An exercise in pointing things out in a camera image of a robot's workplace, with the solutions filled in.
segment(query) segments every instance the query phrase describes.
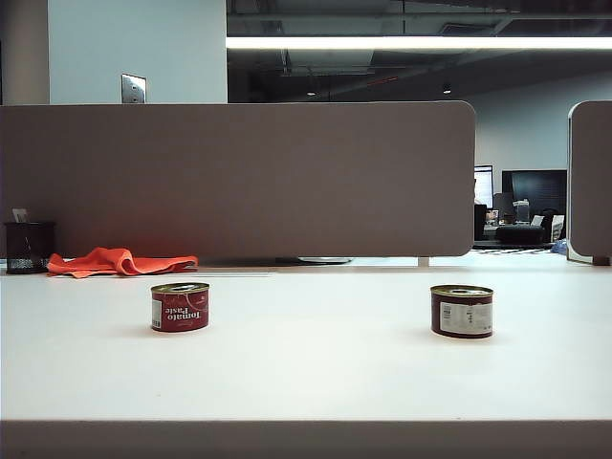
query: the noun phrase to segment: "white can label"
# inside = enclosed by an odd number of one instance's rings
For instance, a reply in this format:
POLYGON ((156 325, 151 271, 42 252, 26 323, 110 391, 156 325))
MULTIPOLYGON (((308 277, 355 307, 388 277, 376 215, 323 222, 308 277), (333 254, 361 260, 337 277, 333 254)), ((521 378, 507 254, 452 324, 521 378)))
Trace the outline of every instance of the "white can label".
POLYGON ((440 329, 464 335, 483 335, 492 330, 492 305, 440 302, 440 329))
POLYGON ((162 302, 154 299, 153 300, 153 320, 151 324, 155 328, 162 328, 162 302))

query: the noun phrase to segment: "metal can rim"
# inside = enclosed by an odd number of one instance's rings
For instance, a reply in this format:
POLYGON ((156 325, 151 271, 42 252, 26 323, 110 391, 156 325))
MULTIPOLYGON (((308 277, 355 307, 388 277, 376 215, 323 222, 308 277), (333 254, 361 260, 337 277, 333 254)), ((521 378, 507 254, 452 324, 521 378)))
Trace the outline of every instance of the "metal can rim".
POLYGON ((173 284, 155 285, 151 287, 153 294, 184 295, 204 292, 210 288, 204 282, 176 282, 173 284))
POLYGON ((493 295, 493 290, 475 285, 434 285, 430 288, 432 294, 453 298, 487 298, 493 295))

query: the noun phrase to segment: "desk surface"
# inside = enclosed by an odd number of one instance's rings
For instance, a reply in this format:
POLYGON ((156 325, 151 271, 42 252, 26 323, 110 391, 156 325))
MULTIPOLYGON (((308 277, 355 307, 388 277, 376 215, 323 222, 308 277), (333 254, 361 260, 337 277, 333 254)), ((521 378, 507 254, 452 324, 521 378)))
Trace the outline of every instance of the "desk surface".
POLYGON ((430 268, 3 275, 2 419, 612 421, 611 274, 471 252, 430 268), (151 330, 149 288, 194 280, 211 286, 209 327, 151 330), (491 338, 429 330, 429 287, 446 283, 495 290, 491 338))

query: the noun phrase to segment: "computer monitor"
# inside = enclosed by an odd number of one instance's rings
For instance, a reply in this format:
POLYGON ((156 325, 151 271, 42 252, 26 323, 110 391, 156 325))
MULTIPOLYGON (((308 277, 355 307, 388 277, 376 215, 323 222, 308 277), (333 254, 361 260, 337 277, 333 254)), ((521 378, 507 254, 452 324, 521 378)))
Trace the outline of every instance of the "computer monitor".
POLYGON ((493 208, 493 166, 477 165, 474 167, 475 204, 486 204, 493 208))
POLYGON ((546 208, 566 213, 567 170, 504 170, 501 180, 502 190, 511 192, 515 201, 529 201, 531 216, 546 208))

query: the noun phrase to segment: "light switch plate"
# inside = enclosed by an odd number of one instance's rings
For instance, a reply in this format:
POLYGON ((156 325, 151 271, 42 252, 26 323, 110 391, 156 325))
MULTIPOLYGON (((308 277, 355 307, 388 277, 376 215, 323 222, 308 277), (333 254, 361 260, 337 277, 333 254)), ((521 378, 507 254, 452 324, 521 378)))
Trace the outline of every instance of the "light switch plate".
POLYGON ((146 78, 142 76, 121 74, 121 102, 145 103, 146 78))

